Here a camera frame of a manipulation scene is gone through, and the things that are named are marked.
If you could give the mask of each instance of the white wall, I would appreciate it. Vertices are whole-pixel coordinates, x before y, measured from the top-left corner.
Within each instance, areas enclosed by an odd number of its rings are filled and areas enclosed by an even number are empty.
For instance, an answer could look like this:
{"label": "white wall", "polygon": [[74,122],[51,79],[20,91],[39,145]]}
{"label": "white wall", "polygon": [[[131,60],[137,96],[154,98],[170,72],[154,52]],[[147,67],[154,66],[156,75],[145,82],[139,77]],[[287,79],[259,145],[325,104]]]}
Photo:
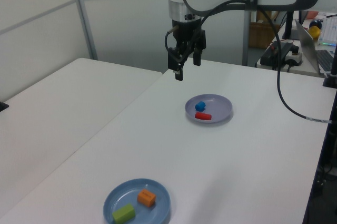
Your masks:
{"label": "white wall", "polygon": [[[172,27],[167,0],[84,2],[99,60],[167,70],[164,36]],[[205,22],[207,49],[203,59],[242,63],[243,16],[243,11],[226,12]],[[175,46],[172,38],[169,46]]]}
{"label": "white wall", "polygon": [[75,0],[0,0],[0,100],[89,57]]}

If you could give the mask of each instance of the orange cube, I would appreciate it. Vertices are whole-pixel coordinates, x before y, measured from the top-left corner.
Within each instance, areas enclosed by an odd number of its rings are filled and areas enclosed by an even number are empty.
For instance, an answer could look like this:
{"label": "orange cube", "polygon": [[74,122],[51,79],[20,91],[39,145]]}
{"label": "orange cube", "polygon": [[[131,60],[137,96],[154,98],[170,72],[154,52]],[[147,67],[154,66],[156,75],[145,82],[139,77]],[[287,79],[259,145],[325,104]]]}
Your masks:
{"label": "orange cube", "polygon": [[137,197],[137,201],[139,203],[142,203],[144,205],[146,205],[147,207],[151,207],[154,202],[156,201],[156,194],[146,190],[146,189],[143,189],[139,194],[138,194],[138,197]]}

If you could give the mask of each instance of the blue plate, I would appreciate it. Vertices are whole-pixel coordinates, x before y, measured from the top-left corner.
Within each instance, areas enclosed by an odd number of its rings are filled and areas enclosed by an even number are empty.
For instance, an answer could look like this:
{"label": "blue plate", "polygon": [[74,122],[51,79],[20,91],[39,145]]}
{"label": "blue plate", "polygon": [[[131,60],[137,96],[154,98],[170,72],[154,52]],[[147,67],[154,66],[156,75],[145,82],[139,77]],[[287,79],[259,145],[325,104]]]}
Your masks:
{"label": "blue plate", "polygon": [[[147,207],[137,201],[137,196],[143,189],[156,194],[156,202],[153,206]],[[128,203],[134,207],[136,217],[125,224],[164,224],[169,222],[170,195],[165,187],[154,180],[144,178],[130,180],[110,192],[103,207],[106,222],[115,224],[112,213]]]}

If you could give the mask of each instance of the blue cube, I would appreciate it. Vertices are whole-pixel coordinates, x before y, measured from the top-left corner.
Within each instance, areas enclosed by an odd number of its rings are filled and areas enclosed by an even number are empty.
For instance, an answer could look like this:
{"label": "blue cube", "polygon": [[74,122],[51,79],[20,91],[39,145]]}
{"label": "blue cube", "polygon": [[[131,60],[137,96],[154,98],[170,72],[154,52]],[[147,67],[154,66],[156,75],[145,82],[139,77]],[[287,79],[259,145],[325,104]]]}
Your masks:
{"label": "blue cube", "polygon": [[206,104],[204,101],[200,101],[198,104],[195,105],[195,109],[198,112],[202,112],[203,110],[205,110]]}

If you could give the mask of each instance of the white table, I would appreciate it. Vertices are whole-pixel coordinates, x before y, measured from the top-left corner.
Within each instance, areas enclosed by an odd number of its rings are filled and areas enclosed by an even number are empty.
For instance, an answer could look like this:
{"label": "white table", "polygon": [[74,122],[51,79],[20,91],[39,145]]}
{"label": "white table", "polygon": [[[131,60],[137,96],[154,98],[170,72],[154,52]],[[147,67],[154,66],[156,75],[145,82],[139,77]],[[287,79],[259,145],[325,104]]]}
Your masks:
{"label": "white table", "polygon": [[[326,124],[290,113],[276,72],[202,61],[167,71],[19,202],[0,224],[104,223],[120,183],[150,178],[171,196],[170,224],[302,223]],[[335,90],[322,79],[282,74],[296,111],[328,119]],[[191,122],[185,102],[214,93],[233,103],[219,125]]]}
{"label": "white table", "polygon": [[162,74],[78,59],[0,112],[0,217]]}
{"label": "white table", "polygon": [[[321,16],[318,15],[315,19],[320,20],[322,18],[325,18],[325,16]],[[305,20],[303,23],[303,26],[306,28],[309,28],[309,24],[312,20]],[[293,28],[296,28],[296,23],[295,21],[293,21]],[[282,39],[282,35],[284,34],[284,30],[285,30],[285,24],[280,28],[279,30],[279,37],[280,39]],[[292,41],[292,40],[285,40],[282,42],[293,42],[294,45],[299,47],[299,52],[302,53],[302,49],[301,49],[301,43],[300,41]],[[333,46],[324,46],[324,45],[319,45],[317,43],[317,41],[315,42],[316,44],[316,50],[328,50],[328,51],[332,51],[332,53],[334,53],[335,47]],[[265,65],[261,65],[260,60],[258,60],[258,62],[256,63],[256,67],[260,68],[260,69],[271,69],[272,67],[270,66],[265,66]],[[281,67],[281,71],[286,72],[288,69],[288,65],[284,65]],[[310,76],[316,76],[316,77],[323,77],[323,75],[319,75],[316,70],[314,69],[314,67],[311,65],[311,63],[308,61],[308,59],[305,57],[304,54],[302,54],[302,63],[300,66],[293,66],[290,68],[289,70],[290,73],[294,73],[294,74],[301,74],[301,75],[310,75]]]}

